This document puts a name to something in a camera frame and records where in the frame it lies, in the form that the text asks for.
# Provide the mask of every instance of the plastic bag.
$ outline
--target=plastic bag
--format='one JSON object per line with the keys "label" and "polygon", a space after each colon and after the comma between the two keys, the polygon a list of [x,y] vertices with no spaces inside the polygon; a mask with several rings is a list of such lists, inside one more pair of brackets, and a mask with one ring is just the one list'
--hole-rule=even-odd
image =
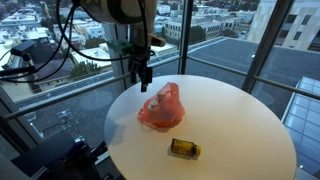
{"label": "plastic bag", "polygon": [[138,119],[142,123],[168,128],[179,124],[184,114],[185,110],[179,100],[179,86],[167,83],[144,103],[138,113]]}

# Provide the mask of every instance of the building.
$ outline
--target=building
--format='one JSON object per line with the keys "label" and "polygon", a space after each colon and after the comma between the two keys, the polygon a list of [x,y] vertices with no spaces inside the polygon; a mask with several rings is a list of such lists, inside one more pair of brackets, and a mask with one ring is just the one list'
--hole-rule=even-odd
{"label": "building", "polygon": [[241,18],[227,16],[217,19],[222,24],[222,30],[230,29],[232,31],[238,32],[240,30]]}
{"label": "building", "polygon": [[241,23],[252,23],[255,12],[252,11],[239,11],[236,13],[241,19]]}
{"label": "building", "polygon": [[[70,8],[60,8],[60,15],[67,18],[70,12]],[[82,10],[76,10],[74,12],[74,19],[90,19],[91,17]]]}
{"label": "building", "polygon": [[170,14],[171,7],[169,5],[159,5],[157,6],[157,12],[162,14]]}
{"label": "building", "polygon": [[[39,72],[34,74],[35,79],[42,79],[47,77],[55,70],[57,70],[63,63],[62,59],[51,60],[46,66],[44,66]],[[42,64],[36,64],[36,68],[39,68]],[[62,65],[61,69],[55,74],[41,81],[35,82],[34,85],[38,86],[41,91],[48,91],[59,85],[66,84],[69,81],[69,75],[72,71],[73,63],[68,58],[66,62]]]}
{"label": "building", "polygon": [[[62,36],[60,29],[58,28],[57,24],[53,25],[53,31],[56,35],[57,40],[59,40]],[[69,37],[69,28],[66,29],[65,35]],[[74,29],[72,30],[71,33],[71,39],[69,38],[70,42],[72,45],[78,49],[81,49],[82,46],[85,45],[86,43],[86,38],[84,35],[81,35],[77,33]],[[68,43],[63,39],[62,44],[61,44],[62,49],[67,49],[68,48]]]}
{"label": "building", "polygon": [[11,49],[11,47],[12,47],[11,44],[13,44],[13,41],[11,41],[10,44],[9,44],[9,43],[7,43],[7,44],[0,44],[0,56],[1,56],[1,57],[3,56],[3,58],[2,58],[1,61],[0,61],[0,71],[4,70],[2,66],[4,66],[5,64],[7,64],[8,61],[9,61],[9,59],[10,59],[10,53],[8,53],[8,54],[5,55],[5,56],[4,56],[4,54]]}
{"label": "building", "polygon": [[[101,48],[84,49],[84,50],[81,50],[80,52],[94,58],[110,59],[110,55],[106,51],[102,50]],[[93,61],[79,55],[76,52],[71,52],[71,55],[76,63],[80,63],[80,62],[95,63],[102,69],[102,71],[112,70],[110,61]]]}
{"label": "building", "polygon": [[41,27],[40,18],[33,9],[20,9],[0,22],[0,29],[18,29],[19,26],[29,29]]}
{"label": "building", "polygon": [[30,8],[36,11],[36,13],[40,14],[42,11],[41,6],[34,5],[34,4],[26,4],[26,8]]}
{"label": "building", "polygon": [[84,35],[86,39],[105,37],[105,31],[101,23],[92,21],[92,19],[74,21],[73,28],[79,34]]}
{"label": "building", "polygon": [[[247,40],[260,43],[276,0],[261,0]],[[320,1],[295,1],[284,23],[276,45],[299,50],[320,51]]]}
{"label": "building", "polygon": [[[169,43],[175,43],[181,37],[181,17],[173,17],[166,21],[164,26],[164,34]],[[221,29],[221,22],[213,20],[211,17],[193,16],[191,20],[191,27],[201,26],[206,34],[206,40],[219,36]]]}
{"label": "building", "polygon": [[166,43],[163,47],[151,46],[151,50],[154,51],[155,57],[159,57],[177,51],[177,46]]}
{"label": "building", "polygon": [[209,6],[197,6],[199,9],[199,14],[206,14],[210,16],[228,16],[230,13],[228,9],[222,9],[217,7],[209,7]]}
{"label": "building", "polygon": [[28,30],[27,28],[20,26],[19,30],[0,30],[0,42],[3,43],[1,48],[4,50],[10,50],[26,40],[33,40],[36,42],[36,46],[28,52],[34,63],[41,63],[49,59],[57,47],[49,30],[44,27]]}

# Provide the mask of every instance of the white building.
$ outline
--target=white building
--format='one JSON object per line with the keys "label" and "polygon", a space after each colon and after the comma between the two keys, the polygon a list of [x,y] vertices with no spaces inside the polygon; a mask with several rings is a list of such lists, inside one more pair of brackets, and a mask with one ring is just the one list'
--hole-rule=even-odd
{"label": "white building", "polygon": [[[104,50],[102,50],[101,48],[84,49],[84,50],[80,50],[80,52],[87,55],[87,56],[91,56],[94,58],[110,59],[110,55],[107,52],[105,52]],[[73,59],[78,63],[80,63],[80,62],[92,63],[93,62],[105,71],[111,70],[111,62],[110,61],[93,61],[93,60],[87,59],[87,58],[79,55],[76,52],[71,52],[71,55],[72,55]]]}
{"label": "white building", "polygon": [[169,5],[158,5],[157,11],[159,14],[170,14],[171,7]]}
{"label": "white building", "polygon": [[[276,0],[261,0],[247,40],[260,43],[273,12]],[[275,44],[287,48],[308,50],[319,46],[315,42],[320,30],[320,1],[295,1]]]}
{"label": "white building", "polygon": [[197,6],[199,11],[199,15],[209,15],[209,16],[229,16],[230,13],[228,12],[228,9],[221,9],[217,7],[209,7],[209,6]]}
{"label": "white building", "polygon": [[87,27],[86,31],[87,31],[87,34],[86,34],[87,39],[105,37],[104,28],[101,25]]}
{"label": "white building", "polygon": [[86,39],[105,37],[105,31],[101,23],[92,20],[77,20],[76,23],[73,24],[73,27],[76,32],[78,32],[81,35],[84,35]]}
{"label": "white building", "polygon": [[222,23],[222,30],[230,29],[232,31],[239,31],[240,30],[240,22],[241,18],[239,17],[225,17],[220,19]]}
{"label": "white building", "polygon": [[[43,67],[43,69],[39,70],[34,76],[35,79],[42,79],[43,77],[46,77],[48,74],[54,72],[56,69],[60,67],[63,60],[51,60],[46,66]],[[36,68],[39,68],[42,64],[35,65]],[[72,61],[67,58],[61,69],[56,72],[55,74],[51,75],[50,77],[35,82],[35,85],[38,85],[41,91],[48,91],[50,89],[53,89],[57,86],[66,84],[69,82],[69,76],[73,69],[74,65]]]}
{"label": "white building", "polygon": [[[0,56],[2,57],[6,52],[11,50],[13,41],[8,41],[6,44],[0,44]],[[3,66],[6,65],[11,57],[10,53],[7,53],[0,61],[0,71],[4,70]]]}
{"label": "white building", "polygon": [[[181,37],[181,21],[182,18],[172,18],[168,20],[164,27],[164,34],[169,42],[174,43],[174,40],[179,40]],[[221,22],[215,21],[212,18],[193,16],[191,20],[191,27],[201,26],[206,34],[206,39],[212,39],[219,36]]]}
{"label": "white building", "polygon": [[238,17],[241,19],[241,23],[250,23],[253,21],[255,12],[252,11],[239,11],[237,13]]}
{"label": "white building", "polygon": [[154,51],[155,57],[159,57],[177,51],[177,46],[166,43],[163,47],[151,46],[151,50]]}
{"label": "white building", "polygon": [[[61,38],[61,31],[58,28],[57,24],[53,25],[53,31],[57,37],[57,40],[59,40]],[[65,35],[67,37],[69,37],[69,27],[66,29]],[[76,48],[80,48],[81,46],[84,46],[86,43],[86,38],[84,35],[81,35],[79,33],[77,33],[75,30],[72,30],[71,33],[71,38],[69,38],[69,40],[71,41],[71,43],[73,44],[73,46],[75,46]],[[62,49],[66,49],[68,48],[68,43],[63,39],[62,44],[61,44],[61,48]]]}
{"label": "white building", "polygon": [[[64,18],[67,18],[68,15],[69,15],[69,12],[70,12],[70,8],[60,8],[60,15],[63,16]],[[76,10],[74,12],[74,16],[73,16],[74,19],[87,19],[87,18],[90,18],[90,16],[82,11],[82,10]]]}
{"label": "white building", "polygon": [[40,18],[33,9],[20,9],[0,22],[0,29],[12,29],[19,26],[26,28],[41,27]]}

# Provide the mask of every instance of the glass window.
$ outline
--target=glass window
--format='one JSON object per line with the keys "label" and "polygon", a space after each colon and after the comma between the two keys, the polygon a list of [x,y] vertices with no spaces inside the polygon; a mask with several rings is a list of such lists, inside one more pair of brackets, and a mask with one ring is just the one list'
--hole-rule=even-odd
{"label": "glass window", "polygon": [[301,33],[302,32],[297,32],[296,35],[294,36],[293,40],[299,40]]}
{"label": "glass window", "polygon": [[296,19],[297,15],[290,14],[287,18],[286,23],[293,23]]}
{"label": "glass window", "polygon": [[0,154],[8,159],[14,159],[20,154],[0,135]]}
{"label": "glass window", "polygon": [[308,24],[310,18],[311,18],[311,15],[306,15],[306,16],[304,17],[304,19],[303,19],[303,21],[302,21],[301,24],[302,24],[302,25]]}
{"label": "glass window", "polygon": [[[259,77],[320,95],[320,25],[308,23],[318,16],[319,9],[318,1],[295,1],[285,21],[292,26],[280,31]],[[255,84],[252,94],[284,122],[297,151],[298,167],[319,178],[320,101],[260,82]]]}
{"label": "glass window", "polygon": [[[61,2],[61,8],[70,9],[69,2]],[[55,2],[46,1],[46,6],[42,6],[43,10],[40,11],[37,15],[42,17],[47,17],[50,19],[47,23],[41,23],[39,26],[47,27],[50,31],[50,34],[54,34],[53,41],[57,44],[58,40],[61,36],[59,30],[52,25],[52,22],[55,21]],[[177,12],[177,14],[173,14],[172,17],[169,16],[160,16],[157,15],[155,18],[155,33],[166,39],[167,44],[164,47],[151,47],[151,50],[154,52],[154,56],[151,57],[151,60],[148,64],[151,66],[154,63],[159,63],[173,56],[178,56],[177,49],[179,47],[181,33],[177,33],[176,30],[181,30],[182,24],[182,12]],[[103,33],[103,41],[89,40],[86,37],[90,37],[88,34],[90,31],[85,31],[85,27],[94,27],[100,26],[101,23],[95,21],[87,21],[84,19],[88,17],[86,15],[77,15],[75,17],[79,17],[77,19],[80,22],[80,25],[74,23],[72,26],[73,34],[72,34],[72,43],[76,42],[76,46],[79,47],[81,52],[89,56],[99,56],[102,59],[109,59],[113,57],[112,52],[108,49],[104,39],[116,39],[116,37],[125,37],[126,34],[124,31],[112,33],[110,30],[105,31],[105,34],[101,30],[92,31],[93,34]],[[19,29],[17,27],[13,27],[12,32]],[[36,33],[34,28],[27,28],[25,33]],[[70,59],[66,61],[64,66],[51,78],[46,79],[43,83],[10,83],[1,81],[1,87],[5,90],[5,93],[10,96],[13,103],[17,108],[25,109],[30,106],[37,106],[37,103],[50,101],[58,96],[64,95],[65,93],[73,92],[79,88],[85,88],[88,85],[99,83],[103,80],[107,80],[113,77],[117,77],[119,74],[118,69],[122,69],[123,73],[125,73],[126,69],[124,64],[126,63],[110,63],[110,62],[98,62],[93,61],[93,65],[97,65],[98,68],[91,68],[90,65],[86,64],[85,68],[79,68],[78,64],[80,62],[86,62],[86,58],[80,56],[74,56],[72,53],[66,53],[66,42],[64,41],[63,47],[60,48],[58,54],[54,57],[54,60],[51,61],[46,67],[42,75],[46,75],[48,72],[52,72],[53,70],[59,67],[59,64],[55,64],[55,62],[59,61],[61,64],[62,59],[69,55]],[[37,44],[37,47],[41,47],[37,50],[37,58],[33,59],[34,63],[37,67],[43,64],[50,55],[55,50],[56,46],[43,47],[42,44]],[[0,56],[2,56],[5,52],[0,51]],[[6,56],[1,61],[1,65],[4,61],[9,60],[9,55]],[[177,73],[178,69],[177,62],[171,62],[166,65],[166,68],[159,67],[154,70],[154,76],[166,75],[166,74],[174,74]],[[19,81],[31,80],[35,77],[39,77],[40,74],[37,73],[34,77],[20,78]],[[113,100],[124,90],[123,82],[121,80],[120,83],[113,83],[104,88],[96,89],[94,91],[88,92],[86,94],[82,94],[71,99],[59,102],[57,104],[51,105],[49,107],[42,108],[40,110],[34,111],[32,114],[32,118],[29,118],[30,122],[26,120],[29,127],[37,133],[39,137],[43,140],[54,135],[59,131],[70,131],[74,138],[84,138],[88,141],[88,143],[92,146],[96,146],[100,141],[103,140],[103,124],[105,121],[106,113],[108,112],[108,108],[113,102]],[[69,119],[65,120],[64,116],[60,116],[61,113],[67,112],[66,117]]]}

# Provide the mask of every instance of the rooftop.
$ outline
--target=rooftop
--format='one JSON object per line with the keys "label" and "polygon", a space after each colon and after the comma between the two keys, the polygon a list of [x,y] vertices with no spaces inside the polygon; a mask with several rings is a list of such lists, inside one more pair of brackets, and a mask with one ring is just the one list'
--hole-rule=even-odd
{"label": "rooftop", "polygon": [[2,29],[0,30],[0,41],[6,42],[13,37],[19,37],[20,40],[26,39],[39,39],[50,36],[48,28],[26,28],[25,26],[19,26],[19,29]]}
{"label": "rooftop", "polygon": [[[95,58],[110,59],[110,55],[108,53],[104,52],[101,48],[85,49],[85,50],[81,50],[80,52],[82,52],[85,55],[92,56]],[[89,60],[85,57],[80,56],[76,52],[71,52],[71,54],[74,57],[74,59],[77,60],[78,62],[81,62],[81,61],[86,62],[88,60],[90,63],[91,62],[96,63],[99,67],[105,67],[105,66],[111,65],[110,61],[92,61],[92,60]]]}
{"label": "rooftop", "polygon": [[[2,57],[7,51],[11,50],[11,48],[5,48],[4,44],[0,44],[0,57]],[[2,66],[7,64],[9,58],[10,58],[11,54],[8,53],[7,55],[5,55],[2,60],[0,60],[0,71],[3,70]]]}
{"label": "rooftop", "polygon": [[[58,69],[58,67],[61,65],[62,62],[63,62],[63,60],[51,60],[46,66],[44,66],[39,72],[37,72],[38,79],[46,77],[50,73],[54,72],[56,69]],[[41,65],[42,64],[36,64],[35,67],[39,68]],[[52,81],[55,79],[61,79],[63,77],[68,77],[71,73],[72,68],[73,68],[73,63],[68,58],[66,60],[66,62],[64,63],[64,65],[62,66],[62,68],[57,73],[55,73],[54,75],[52,75],[42,81],[36,82],[36,84],[41,84],[41,83],[45,83],[45,82]]]}
{"label": "rooftop", "polygon": [[164,51],[171,48],[177,49],[177,46],[169,43],[166,43],[166,45],[163,47],[151,46],[151,50],[153,51]]}

